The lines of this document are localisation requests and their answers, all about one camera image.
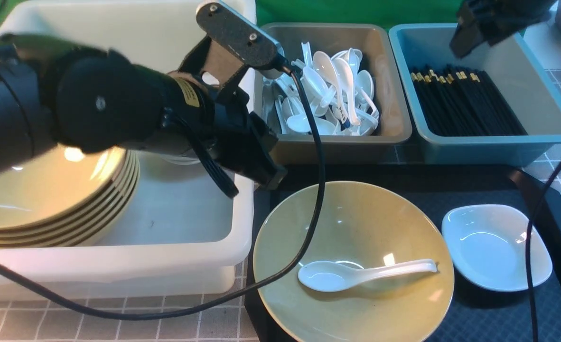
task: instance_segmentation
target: black tray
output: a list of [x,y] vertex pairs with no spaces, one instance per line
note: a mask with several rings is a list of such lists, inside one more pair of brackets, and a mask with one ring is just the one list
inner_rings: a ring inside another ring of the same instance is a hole
[[[317,167],[289,166],[278,190],[257,190],[253,243],[272,209],[292,193],[316,184]],[[445,214],[460,206],[497,203],[526,215],[539,198],[542,183],[508,166],[351,165],[328,166],[327,180],[368,182],[394,191],[418,206],[440,228]],[[561,195],[551,189],[534,222],[552,258],[554,271],[536,288],[540,339],[561,341]],[[247,285],[254,282],[252,251]],[[261,342],[293,342],[271,318],[258,292],[246,295],[245,306]],[[380,340],[372,336],[371,342]],[[473,286],[456,271],[449,311],[429,342],[521,342],[532,340],[526,292],[499,294]]]

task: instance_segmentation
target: spoon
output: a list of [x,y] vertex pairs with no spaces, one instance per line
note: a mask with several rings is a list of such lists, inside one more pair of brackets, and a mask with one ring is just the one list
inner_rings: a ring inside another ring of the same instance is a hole
[[293,79],[289,75],[282,74],[279,78],[274,80],[274,82],[286,96],[298,95],[297,89],[294,88]]
[[361,50],[359,50],[358,48],[355,48],[355,55],[358,58],[359,64],[361,63],[361,61],[363,61],[363,52]]
[[313,108],[314,115],[321,117],[327,112],[327,107],[335,95],[335,89],[330,89],[325,80],[311,67],[304,67],[302,70],[306,86],[313,93],[310,107]]
[[[333,135],[335,125],[325,119],[315,117],[315,124],[320,135]],[[311,131],[308,117],[305,114],[294,115],[287,120],[287,126],[298,133],[308,133]]]
[[400,262],[392,266],[359,270],[332,261],[315,261],[299,270],[298,279],[302,284],[315,291],[338,292],[374,279],[418,272],[437,272],[437,264],[432,259],[424,258],[422,260]]
[[304,63],[303,61],[300,61],[299,59],[292,61],[291,65],[294,65],[294,66],[296,66],[300,69],[304,69],[304,67],[306,67],[306,63]]
[[360,126],[361,121],[358,116],[356,116],[356,104],[355,104],[355,78],[352,73],[352,68],[347,61],[338,58],[333,61],[335,70],[337,70],[337,75],[339,76],[339,84],[342,86],[341,89],[346,92],[348,97],[348,119],[350,119],[350,125]]
[[348,52],[348,50],[341,50],[340,52],[337,52],[337,54],[334,54],[333,57],[331,57],[331,60],[335,60],[335,58],[343,56],[346,52]]
[[356,76],[358,74],[359,67],[361,66],[361,60],[359,60],[358,56],[354,48],[349,48],[348,52],[343,56],[343,60],[348,62],[350,65],[350,69],[352,69],[352,74]]
[[332,135],[341,135],[342,133],[342,126],[339,124],[339,120],[335,115],[333,115],[332,111],[327,108],[327,112],[325,113],[325,119],[332,123],[335,129],[333,130]]
[[322,76],[324,80],[329,82],[335,90],[337,90],[337,108],[338,111],[334,111],[334,114],[337,115],[337,119],[344,125],[344,128],[348,128],[350,126],[350,121],[348,120],[348,114],[346,110],[346,106],[344,106],[344,102],[341,97],[341,89],[339,77],[337,76],[337,70],[335,70],[335,66],[329,58],[329,55],[322,51],[315,52],[314,56],[312,57],[313,60],[313,68],[314,70]]
[[301,106],[301,102],[294,97],[285,97],[282,102],[281,110],[283,118],[285,119],[285,126],[287,126],[287,134],[304,134],[292,130],[289,124],[287,124],[287,121],[294,115],[305,115],[304,107]]
[[370,135],[376,128],[378,128],[378,124],[380,123],[379,117],[373,117],[366,112],[357,109],[356,115],[358,115],[359,119],[361,119],[360,126],[352,126],[350,129],[357,128],[356,135],[365,136]]
[[304,64],[312,67],[312,51],[310,50],[310,42],[302,43],[302,54],[304,55]]
[[[274,98],[274,88],[272,88],[272,80],[268,78],[263,78],[263,85],[262,85],[262,98],[263,99],[273,99]],[[268,116],[274,110],[274,102],[275,101],[264,101],[262,107],[262,120],[264,123],[268,123]]]
[[282,114],[282,96],[279,95],[278,99],[276,99],[276,101],[274,101],[274,109],[276,110],[276,116],[279,119],[279,125],[280,125],[280,133],[281,134],[287,134],[287,122],[285,121],[285,119],[283,118],[283,114]]
[[[371,77],[371,74],[367,70],[361,70],[356,74],[356,86],[360,87],[365,94],[369,96],[369,99],[373,99],[374,97],[374,78]],[[360,93],[360,91],[356,95],[356,99],[359,102],[359,105],[362,107],[363,105],[367,104],[367,100],[365,96]]]

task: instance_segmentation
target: white plastic bin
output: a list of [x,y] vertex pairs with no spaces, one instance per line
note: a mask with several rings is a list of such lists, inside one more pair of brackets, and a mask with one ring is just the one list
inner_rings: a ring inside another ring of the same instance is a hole
[[[133,63],[168,72],[205,36],[200,0],[31,0],[3,33],[41,33],[115,48]],[[254,0],[228,4],[255,22]],[[241,87],[253,97],[254,71]],[[0,262],[72,298],[215,294],[234,283],[252,239],[252,181],[234,176],[235,199],[202,166],[140,154],[141,181],[130,208],[95,247],[1,249]],[[37,297],[0,276],[0,300]]]

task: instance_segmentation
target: yellow label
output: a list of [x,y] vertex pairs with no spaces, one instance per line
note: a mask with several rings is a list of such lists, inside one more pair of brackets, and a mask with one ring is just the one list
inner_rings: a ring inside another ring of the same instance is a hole
[[175,80],[181,88],[181,92],[183,93],[183,98],[185,99],[186,104],[196,108],[200,107],[198,95],[196,95],[196,91],[194,91],[194,88],[186,80],[183,80],[181,78],[176,78]]

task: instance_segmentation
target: stack of plates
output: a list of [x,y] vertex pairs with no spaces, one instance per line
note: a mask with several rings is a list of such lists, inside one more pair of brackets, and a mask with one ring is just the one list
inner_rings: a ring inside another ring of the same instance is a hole
[[127,208],[139,175],[135,152],[63,146],[1,173],[0,248],[94,244]]

